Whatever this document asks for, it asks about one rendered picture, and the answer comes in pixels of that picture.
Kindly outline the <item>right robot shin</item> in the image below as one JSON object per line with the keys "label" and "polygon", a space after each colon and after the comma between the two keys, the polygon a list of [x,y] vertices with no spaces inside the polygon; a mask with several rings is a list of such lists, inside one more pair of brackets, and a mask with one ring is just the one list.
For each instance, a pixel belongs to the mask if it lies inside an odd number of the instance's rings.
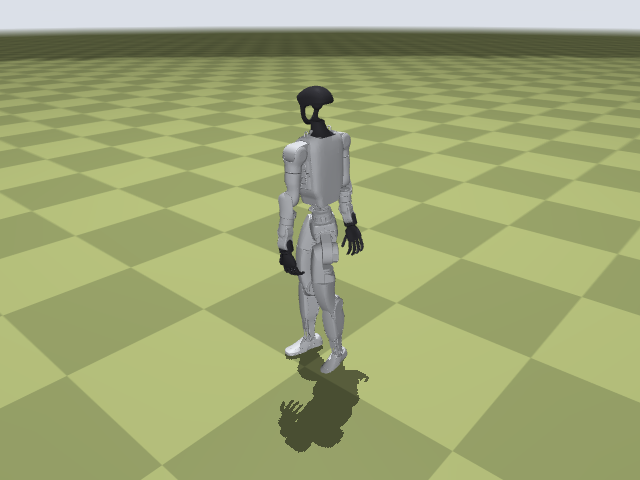
{"label": "right robot shin", "polygon": [[[300,282],[298,287],[298,293],[299,293],[300,314],[302,317],[302,325],[304,329],[303,337],[306,338],[306,341],[310,341],[314,339],[315,322],[316,322],[316,317],[318,315],[320,306],[316,300],[315,295],[308,294],[303,289],[302,284]],[[307,336],[305,334],[305,331],[307,333]],[[308,338],[308,335],[310,336],[309,338]]]}

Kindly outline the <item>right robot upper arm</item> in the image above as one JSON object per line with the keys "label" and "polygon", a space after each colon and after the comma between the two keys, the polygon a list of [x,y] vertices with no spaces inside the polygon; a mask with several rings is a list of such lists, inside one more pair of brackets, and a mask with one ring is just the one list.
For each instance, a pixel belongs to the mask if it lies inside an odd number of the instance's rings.
{"label": "right robot upper arm", "polygon": [[338,132],[343,140],[343,184],[342,187],[345,187],[350,182],[350,157],[349,157],[349,147],[351,143],[351,138],[349,134],[345,132]]}

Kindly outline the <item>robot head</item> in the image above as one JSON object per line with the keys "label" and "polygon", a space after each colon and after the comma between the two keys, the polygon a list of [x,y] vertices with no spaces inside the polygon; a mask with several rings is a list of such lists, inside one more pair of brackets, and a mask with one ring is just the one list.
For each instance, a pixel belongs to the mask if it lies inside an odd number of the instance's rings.
{"label": "robot head", "polygon": [[[307,125],[311,124],[311,130],[313,130],[313,132],[310,136],[326,138],[335,135],[326,127],[325,120],[318,117],[318,112],[322,106],[333,103],[334,101],[329,90],[321,86],[308,87],[297,95],[297,101],[300,104],[302,120]],[[307,106],[312,106],[314,109],[310,120],[306,118],[305,114],[305,108]]]}

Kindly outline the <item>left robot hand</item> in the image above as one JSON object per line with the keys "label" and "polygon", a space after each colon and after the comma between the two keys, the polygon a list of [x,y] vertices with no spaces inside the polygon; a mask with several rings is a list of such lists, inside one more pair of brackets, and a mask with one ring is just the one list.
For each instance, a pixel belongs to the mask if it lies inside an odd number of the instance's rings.
{"label": "left robot hand", "polygon": [[292,255],[292,252],[294,251],[292,240],[287,241],[287,250],[279,249],[279,252],[281,253],[279,259],[280,265],[283,265],[286,273],[290,273],[291,275],[303,275],[305,272],[299,271],[296,266],[295,258]]}

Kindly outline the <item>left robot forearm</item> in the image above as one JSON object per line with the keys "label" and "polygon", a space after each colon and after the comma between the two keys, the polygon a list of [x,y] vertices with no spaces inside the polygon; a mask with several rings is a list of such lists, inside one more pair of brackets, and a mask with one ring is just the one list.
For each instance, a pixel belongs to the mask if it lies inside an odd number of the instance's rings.
{"label": "left robot forearm", "polygon": [[[292,198],[289,194],[283,193],[279,196],[279,228],[278,234],[278,248],[287,250],[287,241],[292,240],[293,243],[293,227],[294,219],[296,218],[296,211],[293,210]],[[287,250],[288,251],[288,250]]]}

